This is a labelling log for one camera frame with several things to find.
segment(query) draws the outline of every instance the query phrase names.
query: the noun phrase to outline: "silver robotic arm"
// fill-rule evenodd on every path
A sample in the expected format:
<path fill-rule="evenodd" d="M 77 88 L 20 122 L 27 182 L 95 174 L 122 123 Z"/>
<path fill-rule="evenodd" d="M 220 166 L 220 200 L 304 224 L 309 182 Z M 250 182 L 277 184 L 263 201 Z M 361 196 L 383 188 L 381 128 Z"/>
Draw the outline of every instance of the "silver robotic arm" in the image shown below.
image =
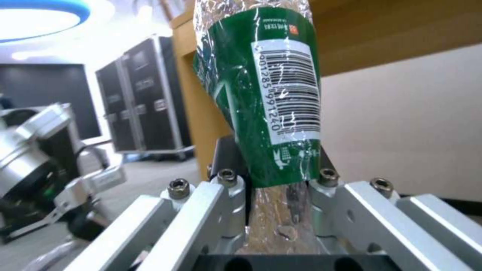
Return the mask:
<path fill-rule="evenodd" d="M 433 195 L 400 198 L 382 178 L 344 182 L 333 168 L 307 184 L 322 255 L 233 255 L 245 239 L 249 182 L 216 166 L 230 160 L 229 167 L 243 171 L 243 161 L 218 149 L 219 142 L 211 182 L 194 189 L 174 180 L 161 197 L 139 197 L 66 270 L 128 270 L 143 250 L 150 252 L 136 266 L 140 271 L 229 270 L 233 261 L 254 271 L 333 270 L 346 259 L 358 268 L 335 270 L 482 269 L 482 228 L 468 217 Z"/>
<path fill-rule="evenodd" d="M 60 104 L 54 104 L 16 128 L 0 130 L 0 198 L 10 202 L 34 202 L 48 214 L 33 224 L 10 232 L 9 238 L 57 222 L 68 212 L 82 216 L 84 211 L 80 208 L 92 209 L 91 214 L 86 214 L 87 218 L 90 216 L 102 227 L 107 226 L 108 221 L 99 219 L 101 216 L 95 211 L 95 205 L 100 206 L 96 195 L 125 182 L 122 167 L 79 177 L 55 191 L 51 188 L 56 184 L 49 181 L 49 176 L 59 168 L 38 148 L 35 139 L 49 139 L 70 122 L 68 111 Z"/>

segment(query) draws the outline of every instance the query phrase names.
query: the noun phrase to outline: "barcode label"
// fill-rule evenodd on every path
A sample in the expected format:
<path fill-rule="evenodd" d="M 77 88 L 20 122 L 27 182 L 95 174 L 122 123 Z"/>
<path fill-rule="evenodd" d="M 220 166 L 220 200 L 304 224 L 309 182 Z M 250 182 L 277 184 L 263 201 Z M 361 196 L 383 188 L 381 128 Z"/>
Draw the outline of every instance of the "barcode label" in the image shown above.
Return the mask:
<path fill-rule="evenodd" d="M 251 48 L 272 145 L 320 139 L 320 95 L 309 46 L 265 40 Z"/>

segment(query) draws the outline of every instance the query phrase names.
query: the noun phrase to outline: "wooden furniture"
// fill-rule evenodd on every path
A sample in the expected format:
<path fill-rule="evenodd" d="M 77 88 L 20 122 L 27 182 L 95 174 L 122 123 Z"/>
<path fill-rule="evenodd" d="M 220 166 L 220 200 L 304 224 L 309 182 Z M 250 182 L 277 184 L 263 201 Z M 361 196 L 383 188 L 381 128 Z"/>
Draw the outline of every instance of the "wooden furniture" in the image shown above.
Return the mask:
<path fill-rule="evenodd" d="M 480 0 L 311 0 L 322 76 L 482 42 Z M 171 21 L 177 69 L 202 176 L 231 133 L 193 72 L 192 8 Z"/>

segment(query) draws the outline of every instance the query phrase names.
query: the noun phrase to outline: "red logo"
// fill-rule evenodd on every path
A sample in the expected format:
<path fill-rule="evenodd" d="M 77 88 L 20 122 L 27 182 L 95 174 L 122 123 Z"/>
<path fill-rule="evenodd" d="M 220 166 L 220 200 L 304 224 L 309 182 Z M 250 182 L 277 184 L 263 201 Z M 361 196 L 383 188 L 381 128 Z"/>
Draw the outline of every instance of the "red logo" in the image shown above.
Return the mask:
<path fill-rule="evenodd" d="M 298 27 L 296 27 L 294 25 L 290 25 L 290 33 L 293 34 L 293 35 L 299 35 Z"/>

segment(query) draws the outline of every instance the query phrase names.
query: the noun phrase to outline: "blue light ring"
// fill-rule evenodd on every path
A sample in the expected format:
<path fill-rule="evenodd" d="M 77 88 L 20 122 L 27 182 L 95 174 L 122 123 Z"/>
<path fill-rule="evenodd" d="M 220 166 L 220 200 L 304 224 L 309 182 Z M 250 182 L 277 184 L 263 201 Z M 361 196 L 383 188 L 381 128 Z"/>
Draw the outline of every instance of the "blue light ring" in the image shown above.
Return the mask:
<path fill-rule="evenodd" d="M 54 10 L 54 11 L 63 11 L 63 12 L 72 13 L 77 15 L 80 21 L 78 24 L 70 28 L 76 27 L 84 23 L 91 14 L 89 6 L 82 0 L 0 0 L 0 9 L 38 9 L 38 10 Z M 39 36 L 25 37 L 25 38 L 19 38 L 19 39 L 0 40 L 0 43 L 38 38 L 38 37 L 59 33 L 65 30 L 67 29 L 63 29 L 57 32 L 53 32 L 45 35 L 39 35 Z"/>

